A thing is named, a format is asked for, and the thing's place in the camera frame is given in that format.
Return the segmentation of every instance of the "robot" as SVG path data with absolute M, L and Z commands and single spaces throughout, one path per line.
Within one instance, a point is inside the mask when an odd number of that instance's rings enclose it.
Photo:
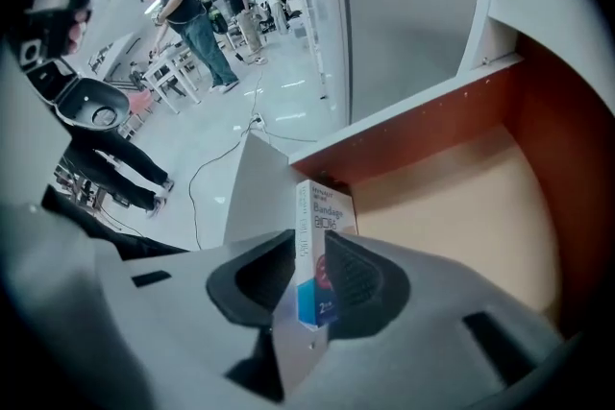
M 16 323 L 104 408 L 511 408 L 570 349 L 538 314 L 450 260 L 329 232 L 338 319 L 297 320 L 294 231 L 123 261 L 41 206 L 69 143 L 105 131 L 121 92 L 28 73 L 66 53 L 89 0 L 34 0 L 1 48 L 0 276 Z

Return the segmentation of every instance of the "person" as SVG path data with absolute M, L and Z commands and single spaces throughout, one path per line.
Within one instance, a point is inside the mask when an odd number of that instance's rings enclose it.
M 77 12 L 75 21 L 75 24 L 71 26 L 68 32 L 68 51 L 71 54 L 76 53 L 81 45 L 82 37 L 86 31 L 86 14 L 84 12 Z M 61 123 L 69 131 L 76 130 L 71 126 L 65 125 L 63 122 Z M 173 181 L 169 180 L 167 176 L 165 183 L 166 186 L 164 186 L 164 188 L 170 191 L 173 188 Z M 159 241 L 142 236 L 141 234 L 139 234 L 139 236 L 134 236 L 115 232 L 101 224 L 97 219 L 77 205 L 72 204 L 51 185 L 47 186 L 41 205 L 46 210 L 58 213 L 77 224 L 90 238 L 104 239 L 112 242 L 123 260 L 150 258 L 186 252 L 186 250 L 182 248 L 160 243 Z
M 147 62 L 137 63 L 135 61 L 131 61 L 131 73 L 129 75 L 129 79 L 136 84 L 139 90 L 143 90 L 145 88 L 144 84 L 141 82 L 143 79 L 143 74 L 147 72 Z
M 143 208 L 148 217 L 154 217 L 165 206 L 166 199 L 120 175 L 115 168 L 96 151 L 117 157 L 128 164 L 143 178 L 161 186 L 166 192 L 173 189 L 174 182 L 147 154 L 135 144 L 123 138 L 116 130 L 96 132 L 72 125 L 63 125 L 72 140 L 64 152 L 63 160 L 69 171 L 82 175 L 112 194 L 126 199 L 130 204 Z
M 288 27 L 286 26 L 286 16 L 284 15 L 282 0 L 269 0 L 269 6 L 273 20 L 276 23 L 276 29 L 281 35 L 286 35 Z
M 252 55 L 258 54 L 262 50 L 260 37 L 257 29 L 252 21 L 252 13 L 250 12 L 250 0 L 229 0 L 231 11 L 237 19 L 241 32 L 246 37 L 250 52 Z
M 218 42 L 213 35 L 213 29 L 207 11 L 201 0 L 161 0 L 162 9 L 158 21 L 159 29 L 153 55 L 159 51 L 160 41 L 166 35 L 168 27 L 178 33 L 192 53 L 204 63 L 211 72 L 211 90 L 227 92 L 235 87 L 239 79 L 234 74 Z

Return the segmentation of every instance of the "wall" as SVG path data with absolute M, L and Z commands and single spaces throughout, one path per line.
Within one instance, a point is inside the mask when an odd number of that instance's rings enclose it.
M 455 75 L 476 0 L 350 0 L 357 121 Z
M 156 35 L 158 33 L 158 28 L 154 26 L 154 23 L 149 17 L 143 16 L 143 18 L 139 20 L 140 24 L 135 24 L 136 31 L 133 33 L 128 33 L 113 42 L 113 46 L 108 51 L 105 61 L 98 68 L 97 74 L 94 74 L 90 70 L 87 63 L 94 52 L 89 52 L 86 48 L 82 48 L 74 55 L 65 57 L 66 61 L 83 76 L 99 80 L 102 80 L 118 63 L 120 63 L 119 67 L 113 72 L 112 78 L 115 81 L 126 81 L 128 79 L 128 75 L 130 74 L 131 61 L 148 60 L 149 52 L 154 46 L 154 41 L 156 40 Z M 169 29 L 165 37 L 162 39 L 160 47 L 178 37 L 179 36 L 173 30 Z M 126 51 L 135 41 L 135 46 L 133 46 L 131 51 L 126 54 Z
M 472 28 L 457 73 L 478 67 L 485 59 L 496 60 L 514 53 L 517 32 L 487 14 L 491 0 L 477 0 Z
M 615 122 L 570 66 L 523 37 L 527 57 L 506 125 L 524 151 L 549 204 L 563 278 L 561 328 L 571 335 L 587 316 L 615 240 Z
M 549 47 L 615 113 L 615 46 L 594 0 L 491 0 L 488 14 Z
M 360 235 L 459 261 L 557 322 L 551 217 L 528 161 L 502 126 L 352 193 Z
M 395 171 L 499 125 L 517 93 L 517 56 L 416 94 L 290 157 L 313 179 L 357 184 Z

